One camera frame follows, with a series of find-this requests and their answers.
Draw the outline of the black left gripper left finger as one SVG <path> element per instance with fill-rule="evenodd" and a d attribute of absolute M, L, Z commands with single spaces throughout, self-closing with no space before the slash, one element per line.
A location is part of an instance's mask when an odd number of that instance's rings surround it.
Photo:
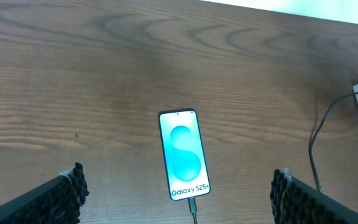
<path fill-rule="evenodd" d="M 74 168 L 0 205 L 0 224 L 78 224 L 80 207 L 89 193 L 83 166 L 77 162 Z"/>

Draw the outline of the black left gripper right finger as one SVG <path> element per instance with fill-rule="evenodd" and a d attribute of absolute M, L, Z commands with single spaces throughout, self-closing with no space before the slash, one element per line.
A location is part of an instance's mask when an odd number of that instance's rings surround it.
<path fill-rule="evenodd" d="M 288 173 L 275 170 L 270 201 L 276 224 L 358 224 L 358 213 Z"/>

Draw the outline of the blue Galaxy smartphone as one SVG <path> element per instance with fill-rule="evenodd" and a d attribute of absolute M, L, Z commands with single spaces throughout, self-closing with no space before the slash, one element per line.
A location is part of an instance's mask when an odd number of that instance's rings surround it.
<path fill-rule="evenodd" d="M 209 194 L 197 112 L 193 108 L 161 111 L 158 124 L 170 198 L 179 201 Z"/>

